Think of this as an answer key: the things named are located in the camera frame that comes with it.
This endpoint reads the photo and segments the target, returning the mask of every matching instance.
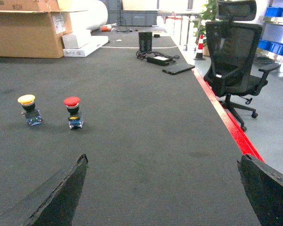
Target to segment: chair base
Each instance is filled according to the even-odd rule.
[[[231,95],[230,94],[227,94],[226,97],[225,97],[225,101],[222,101],[220,104],[222,105],[222,107],[224,109],[228,109],[230,111],[230,113],[238,120],[238,122],[241,124],[240,127],[244,132],[246,131],[246,127],[244,126],[244,121],[240,117],[240,115],[236,112],[235,108],[243,109],[243,110],[247,110],[247,111],[252,111],[253,112],[251,114],[252,118],[256,118],[258,116],[255,108],[251,108],[251,107],[247,107],[247,106],[244,106],[244,105],[240,105],[240,104],[231,102]]]

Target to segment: green plant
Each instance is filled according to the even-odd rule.
[[[196,18],[201,20],[201,23],[198,28],[199,21],[194,23],[194,28],[198,28],[194,36],[197,37],[197,42],[201,34],[204,35],[203,44],[206,45],[206,27],[205,23],[207,21],[215,21],[217,14],[217,4],[216,0],[207,0],[206,3],[202,6],[202,12],[196,16]]]

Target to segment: gray crate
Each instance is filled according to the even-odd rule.
[[[119,26],[153,26],[157,25],[157,10],[153,11],[108,11],[108,24],[117,23]]]
[[[123,9],[122,0],[100,0],[100,1],[106,5],[108,11]]]

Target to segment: black mesh office chair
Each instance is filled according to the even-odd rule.
[[[255,18],[257,6],[255,0],[216,1],[218,13],[216,18],[222,21],[206,23],[208,50],[211,66],[204,80],[212,87],[217,97],[224,97],[223,108],[228,109],[241,123],[246,131],[244,121],[235,108],[252,111],[256,118],[256,109],[231,102],[232,95],[259,95],[262,87],[267,85],[270,71],[279,67],[278,64],[266,65],[259,69],[262,77],[250,75],[256,49],[262,32],[258,24],[237,23],[233,20],[250,21]]]

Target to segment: black power supply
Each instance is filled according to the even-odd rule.
[[[153,63],[153,64],[161,65],[161,66],[167,66],[171,62],[173,62],[172,59],[162,57],[162,56],[155,56],[155,57],[147,56],[146,59],[147,59],[147,62],[149,63]]]

